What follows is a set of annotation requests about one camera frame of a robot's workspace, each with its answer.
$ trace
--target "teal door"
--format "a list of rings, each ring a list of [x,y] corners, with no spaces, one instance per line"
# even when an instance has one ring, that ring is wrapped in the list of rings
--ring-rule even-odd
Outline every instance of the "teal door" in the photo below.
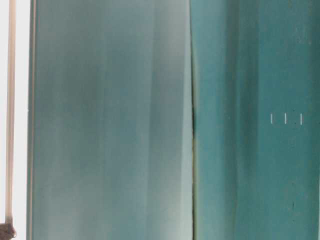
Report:
[[[318,240],[320,2],[192,0],[195,239]]]

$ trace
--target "teal wall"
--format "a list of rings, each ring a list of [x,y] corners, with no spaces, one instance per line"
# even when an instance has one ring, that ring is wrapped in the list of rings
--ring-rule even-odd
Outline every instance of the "teal wall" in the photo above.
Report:
[[[32,2],[28,240],[190,240],[187,2]]]
[[[191,0],[195,239],[318,240],[319,22],[316,0]]]

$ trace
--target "vertical gap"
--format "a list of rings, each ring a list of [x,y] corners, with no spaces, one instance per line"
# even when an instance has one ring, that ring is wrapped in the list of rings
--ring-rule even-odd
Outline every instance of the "vertical gap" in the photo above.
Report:
[[[191,109],[192,109],[192,240],[196,240],[196,100],[195,100],[195,61],[192,38],[192,0],[189,0],[190,57],[191,57]]]

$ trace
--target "teal painted surface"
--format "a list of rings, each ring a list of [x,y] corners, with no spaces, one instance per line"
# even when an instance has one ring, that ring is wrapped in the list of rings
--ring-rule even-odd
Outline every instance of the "teal painted surface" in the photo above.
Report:
[[[190,240],[186,1],[36,2],[28,239]]]
[[[320,2],[192,0],[191,17],[195,239],[318,240]]]

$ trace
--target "bright light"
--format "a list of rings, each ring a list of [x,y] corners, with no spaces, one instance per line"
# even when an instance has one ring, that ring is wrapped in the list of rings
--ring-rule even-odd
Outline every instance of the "bright light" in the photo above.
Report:
[[[30,1],[16,0],[15,109],[13,161],[13,226],[16,240],[26,239],[27,212],[27,125]]]

